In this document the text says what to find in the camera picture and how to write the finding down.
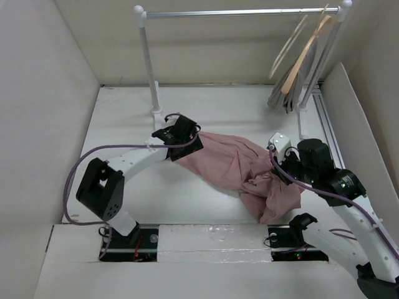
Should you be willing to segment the pink trousers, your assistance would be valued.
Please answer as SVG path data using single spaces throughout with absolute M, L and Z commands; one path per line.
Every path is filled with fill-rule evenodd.
M 175 161 L 215 187 L 238 193 L 258 223 L 301 208 L 303 189 L 272 173 L 268 150 L 240 136 L 201 132 L 203 149 Z

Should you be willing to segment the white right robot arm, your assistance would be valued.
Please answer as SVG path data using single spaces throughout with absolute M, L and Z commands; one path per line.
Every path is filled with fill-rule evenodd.
M 272 172 L 286 185 L 316 193 L 346 223 L 358 242 L 343 240 L 314 216 L 290 221 L 288 238 L 309 244 L 332 258 L 356 281 L 367 298 L 398 298 L 398 246 L 378 218 L 359 178 L 335 167 L 329 147 L 319 139 L 300 141 L 278 133 L 268 142 Z

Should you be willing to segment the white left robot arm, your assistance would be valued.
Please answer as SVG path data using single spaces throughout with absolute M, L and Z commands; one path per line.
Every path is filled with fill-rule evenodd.
M 203 148 L 197 122 L 178 115 L 174 124 L 160 128 L 142 145 L 120 145 L 124 154 L 103 161 L 91 160 L 76 192 L 76 199 L 112 228 L 111 238 L 126 247 L 140 238 L 140 225 L 123 209 L 125 184 L 150 166 L 177 161 Z

